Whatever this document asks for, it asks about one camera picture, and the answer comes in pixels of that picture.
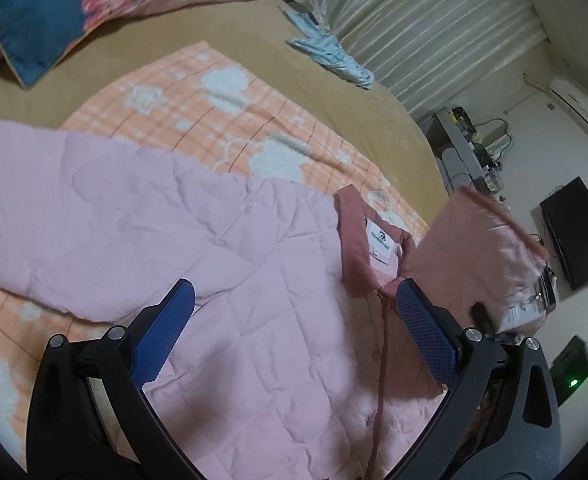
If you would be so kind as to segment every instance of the blue gripper pad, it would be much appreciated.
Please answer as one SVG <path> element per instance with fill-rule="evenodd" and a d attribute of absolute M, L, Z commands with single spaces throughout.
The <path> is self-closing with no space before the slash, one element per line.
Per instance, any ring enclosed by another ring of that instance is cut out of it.
<path fill-rule="evenodd" d="M 453 387 L 458 379 L 458 349 L 435 319 L 435 307 L 413 280 L 398 285 L 396 308 L 434 379 Z"/>
<path fill-rule="evenodd" d="M 141 389 L 143 384 L 158 377 L 171 349 L 193 314 L 195 304 L 194 287 L 185 281 L 134 348 L 131 376 L 136 388 Z"/>

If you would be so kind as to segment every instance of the curtain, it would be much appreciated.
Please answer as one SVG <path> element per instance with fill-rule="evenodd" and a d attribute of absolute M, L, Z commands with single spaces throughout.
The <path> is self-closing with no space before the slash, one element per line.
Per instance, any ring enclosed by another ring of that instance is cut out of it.
<path fill-rule="evenodd" d="M 298 0 L 420 121 L 545 40 L 530 0 Z"/>

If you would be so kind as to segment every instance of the black flat screen tv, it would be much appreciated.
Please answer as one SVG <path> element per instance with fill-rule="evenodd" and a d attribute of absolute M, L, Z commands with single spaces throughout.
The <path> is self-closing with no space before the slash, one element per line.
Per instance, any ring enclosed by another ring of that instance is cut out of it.
<path fill-rule="evenodd" d="M 565 278 L 576 290 L 588 282 L 588 189 L 577 177 L 540 208 Z"/>

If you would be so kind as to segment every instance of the black box with green light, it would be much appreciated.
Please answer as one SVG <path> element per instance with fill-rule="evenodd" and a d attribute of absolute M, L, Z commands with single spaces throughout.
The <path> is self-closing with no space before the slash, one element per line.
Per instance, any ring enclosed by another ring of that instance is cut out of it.
<path fill-rule="evenodd" d="M 554 359 L 549 371 L 560 406 L 588 377 L 588 352 L 585 341 L 575 335 Z"/>

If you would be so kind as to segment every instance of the orange plaid blanket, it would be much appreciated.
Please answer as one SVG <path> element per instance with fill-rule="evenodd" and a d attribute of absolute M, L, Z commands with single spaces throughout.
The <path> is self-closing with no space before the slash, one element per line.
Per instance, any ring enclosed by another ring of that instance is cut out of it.
<path fill-rule="evenodd" d="M 386 221 L 416 240 L 426 231 L 370 160 L 204 42 L 113 82 L 63 128 L 177 150 L 219 173 L 281 177 L 328 194 L 354 184 Z M 55 333 L 72 341 L 94 338 L 106 328 L 0 290 L 0 441 L 22 465 L 29 399 L 46 342 Z"/>

